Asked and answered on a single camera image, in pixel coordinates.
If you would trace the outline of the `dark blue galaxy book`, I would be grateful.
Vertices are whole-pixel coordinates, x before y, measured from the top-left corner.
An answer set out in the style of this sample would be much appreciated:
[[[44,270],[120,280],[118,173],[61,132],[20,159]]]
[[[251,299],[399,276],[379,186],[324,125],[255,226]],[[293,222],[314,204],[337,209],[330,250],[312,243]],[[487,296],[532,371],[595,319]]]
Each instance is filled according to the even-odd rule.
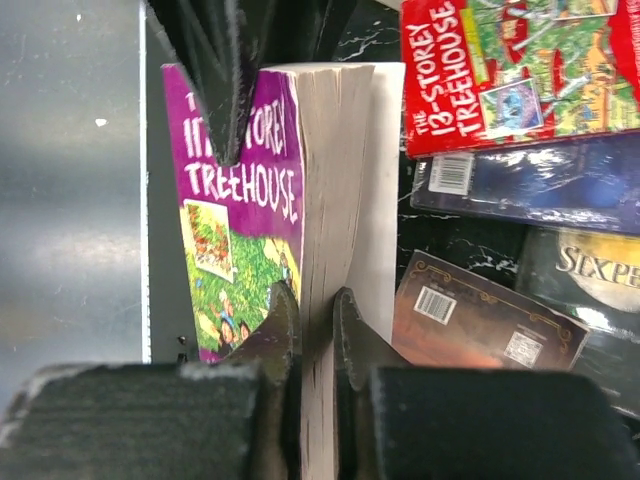
[[[639,135],[447,153],[418,163],[412,207],[519,223],[639,232]]]

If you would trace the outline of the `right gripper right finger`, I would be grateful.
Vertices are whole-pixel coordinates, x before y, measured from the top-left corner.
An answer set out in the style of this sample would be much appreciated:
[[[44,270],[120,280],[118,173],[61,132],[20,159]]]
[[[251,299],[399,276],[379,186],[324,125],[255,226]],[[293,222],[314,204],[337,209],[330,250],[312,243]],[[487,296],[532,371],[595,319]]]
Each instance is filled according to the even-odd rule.
[[[635,479],[639,453],[588,379],[410,365],[333,303],[342,479]]]

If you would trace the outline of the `purple 117-storey treehouse book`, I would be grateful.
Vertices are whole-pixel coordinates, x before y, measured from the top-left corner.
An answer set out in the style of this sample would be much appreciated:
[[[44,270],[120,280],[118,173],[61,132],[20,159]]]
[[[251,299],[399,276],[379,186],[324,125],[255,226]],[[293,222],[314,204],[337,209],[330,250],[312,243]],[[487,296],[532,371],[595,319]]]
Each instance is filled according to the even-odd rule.
[[[350,287],[391,332],[405,66],[306,63],[259,73],[239,162],[215,158],[183,69],[161,69],[199,357],[255,340],[271,287],[300,312],[302,472],[338,475],[331,304]]]

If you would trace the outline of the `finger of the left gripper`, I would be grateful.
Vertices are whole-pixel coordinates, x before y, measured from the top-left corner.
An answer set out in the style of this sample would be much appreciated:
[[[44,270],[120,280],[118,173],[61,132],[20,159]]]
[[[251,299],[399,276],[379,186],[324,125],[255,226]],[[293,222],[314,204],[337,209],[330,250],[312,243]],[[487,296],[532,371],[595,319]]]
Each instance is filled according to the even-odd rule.
[[[213,154],[233,166],[242,151],[258,72],[332,59],[357,0],[148,0],[146,11],[182,66]]]

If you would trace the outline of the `dark tale of cities book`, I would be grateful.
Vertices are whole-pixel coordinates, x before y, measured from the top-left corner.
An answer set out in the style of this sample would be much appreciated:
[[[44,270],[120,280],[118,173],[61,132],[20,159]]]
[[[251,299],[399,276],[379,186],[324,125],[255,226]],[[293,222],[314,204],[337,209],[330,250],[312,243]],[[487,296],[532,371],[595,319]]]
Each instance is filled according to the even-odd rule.
[[[415,251],[395,297],[391,345],[419,366],[570,370],[588,328]]]

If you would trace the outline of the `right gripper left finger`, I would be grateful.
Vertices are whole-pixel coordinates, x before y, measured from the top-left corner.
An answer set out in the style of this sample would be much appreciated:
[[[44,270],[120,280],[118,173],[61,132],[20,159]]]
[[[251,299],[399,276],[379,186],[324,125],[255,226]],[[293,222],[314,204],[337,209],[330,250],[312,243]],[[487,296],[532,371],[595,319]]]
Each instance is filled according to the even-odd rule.
[[[5,479],[286,479],[298,307],[273,285],[264,322],[216,364],[57,365],[1,423]]]

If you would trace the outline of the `red 13-storey treehouse book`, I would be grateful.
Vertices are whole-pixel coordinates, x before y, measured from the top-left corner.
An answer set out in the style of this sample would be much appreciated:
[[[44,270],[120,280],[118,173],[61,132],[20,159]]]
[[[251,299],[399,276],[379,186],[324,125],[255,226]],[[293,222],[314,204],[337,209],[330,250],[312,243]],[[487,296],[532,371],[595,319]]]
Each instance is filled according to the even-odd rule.
[[[405,1],[413,158],[639,127],[635,1]]]

